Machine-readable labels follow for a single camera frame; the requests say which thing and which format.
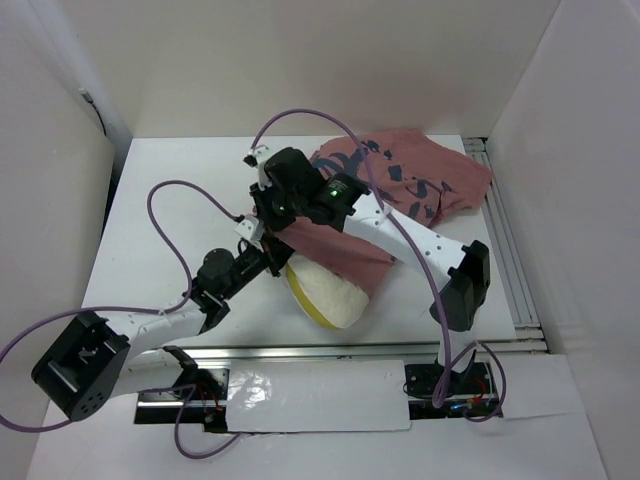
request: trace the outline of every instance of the white plastic sheet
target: white plastic sheet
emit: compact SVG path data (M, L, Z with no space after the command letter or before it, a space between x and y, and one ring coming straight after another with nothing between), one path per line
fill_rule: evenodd
M234 362L233 432L345 432L410 427L402 361Z

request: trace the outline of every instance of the black bracket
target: black bracket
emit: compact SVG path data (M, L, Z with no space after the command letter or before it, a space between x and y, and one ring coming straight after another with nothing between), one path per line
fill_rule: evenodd
M478 308L487 297L491 284L489 249L474 240L470 246L462 247L465 256L458 268L450 268L451 279L440 291L440 298L447 316L449 330L466 332L473 326ZM429 313L440 323L440 315L433 303Z
M31 378L73 422L107 401L129 353L129 339L84 312L69 323L31 371Z
M224 248L211 250L204 257L192 281L191 300L207 318L199 333L218 326L230 312L227 300L242 290L264 270L278 276L293 249L271 235L262 237L263 250L247 244L236 258Z

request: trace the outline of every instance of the red wire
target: red wire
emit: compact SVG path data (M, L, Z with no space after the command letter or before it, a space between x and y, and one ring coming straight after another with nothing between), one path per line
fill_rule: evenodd
M478 395L477 397L473 397L471 399L471 403L480 403L480 401L482 400L482 397L485 396L485 394L487 393L487 386L484 384L484 382L478 378L473 379L473 383L476 383L478 385L480 385L480 387L482 387L482 393L480 395Z
M213 390L211 390L211 387L209 387L206 383L203 384L203 386L209 391L209 393L211 394L211 398L213 398L213 401L216 403L216 410L218 411L222 410L220 408L220 404L218 403L218 399L216 398L216 395L213 393Z
M198 389L198 392L200 392L200 398L202 399L202 406L204 407L204 413L208 415L209 408L207 407L207 399L204 396L204 392L202 391L202 388L200 388L198 385L196 385L196 388Z

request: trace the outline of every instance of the white table surface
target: white table surface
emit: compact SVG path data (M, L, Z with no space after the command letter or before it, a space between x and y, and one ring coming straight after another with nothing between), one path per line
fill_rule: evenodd
M273 150L285 146L311 154L331 137L266 137ZM457 135L434 141L464 152ZM250 138L144 138L131 146L120 186L95 261L85 305L168 306L185 290L186 280L173 254L147 218L147 192L158 182L197 183L234 214L252 208L248 188L256 172L242 162ZM213 248L236 251L239 239L229 221L200 194L180 186L161 190L154 200L157 218L185 255L192 273ZM437 230L445 236L491 245L480 209L451 217ZM492 284L476 317L481 339L515 338L502 278L491 257ZM230 302L231 313L215 329L178 345L275 346L438 341L439 325L428 308L433 302L425 279L396 265L363 318L347 330L320 327L301 311L288 287L266 273Z
M462 148L459 137L434 138L447 146ZM291 144L310 152L324 140L325 137L277 138L269 139L269 143L274 148ZM245 192L253 179L253 171L240 161L248 143L248 139L135 140L85 305L160 306L175 297L184 287L184 279L177 262L146 219L146 192L161 180L193 180L217 195L233 212L247 211L251 206L248 196L234 193L234 189ZM235 247L231 223L196 193L171 187L158 195L156 209L160 222L193 269L209 249ZM488 242L481 212L458 217L444 225L441 232L462 241L479 238ZM485 316L481 316L478 323L486 325L487 330L480 331L489 332L491 338L509 338L513 325L495 262L492 268L492 288L481 309ZM393 282L407 280L396 275L389 281L389 289L393 288ZM426 288L422 289L424 281L417 275L413 280L421 285L419 291L426 297ZM190 343L219 346L437 339L437 331L429 326L435 322L420 315L420 308L426 308L431 299L425 300L424 306L412 303L415 297L403 294L411 287L406 283L402 283L396 293L399 298L388 299L393 300L395 306L389 303L387 310L380 313L381 318L370 316L361 320L361 326L352 332L338 334L317 327L301 316L295 302L281 287L266 275L256 280L246 289L246 294L243 291L232 300L232 314L220 327L210 335L201 336L198 342ZM502 323L491 324L486 317L489 313L500 317ZM522 365L515 365L513 368L520 370L515 374L510 370L508 375L521 381L512 382L511 388L516 391L531 388L525 376L543 364L545 362L525 365L524 373ZM557 387L557 381L545 380L545 375L536 378L542 379L536 387L543 391L551 385ZM133 425L135 404L135 395L113 398L87 420L41 434L28 478L606 478L586 415L577 404L562 415L494 419L483 425L447 419L412 422L409 431L399 432L247 436L224 454L204 461L180 456L173 444L172 426ZM50 405L45 424L62 418L57 407ZM203 433L199 425L185 425L181 432L184 445L192 451L209 450L222 440L220 435Z
M87 420L41 434L29 480L605 480L583 413L471 424L413 422L409 431L244 437L222 455L182 457L171 425L133 425L135 395L109 400ZM51 408L47 422L62 414ZM183 444L208 451L223 440L199 425Z

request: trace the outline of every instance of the white panel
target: white panel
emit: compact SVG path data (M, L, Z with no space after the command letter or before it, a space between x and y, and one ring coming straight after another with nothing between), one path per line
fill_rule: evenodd
M0 343L79 305L100 240L113 149L9 24L0 6ZM2 365L0 409L40 425L29 372L59 331ZM0 427L0 476L24 478L37 436Z
M628 1L564 0L489 142L540 320L612 480L639 466L639 49Z
M268 137L265 143L274 151L293 146L310 155L327 140L328 137ZM461 139L455 135L433 140L462 149ZM134 140L85 305L166 306L168 299L184 291L182 268L149 222L147 193L163 180L181 178L202 186L232 213L249 212L253 202L248 188L257 180L257 173L242 158L250 141L250 138ZM240 237L233 231L235 224L200 194L171 186L158 192L153 204L158 222L184 253L193 273L210 250L236 251ZM437 231L467 244L477 238L491 245L481 210L453 215ZM476 333L482 339L515 338L494 255L491 274L487 300L476 318ZM408 266L398 265L385 278L363 318L348 329L329 330L302 312L284 281L263 273L231 299L231 313L219 326L178 343L221 347L435 342L440 338L440 325L429 314L432 303L424 276Z
M216 478L261 480L605 480L584 414L476 425L445 419L409 431L245 436L224 454L182 458L171 425L133 425L135 396L112 399L94 416L41 435L29 480ZM47 421L60 419L55 409ZM181 427L191 451L225 436Z
M507 377L507 396L502 405L504 418L528 418L565 413L582 413L584 406L564 355L504 355L500 363ZM502 378L491 360L502 391Z
M487 135L558 0L60 4L137 137L251 135L294 106L360 131Z
M407 430L402 360L233 362L230 432Z

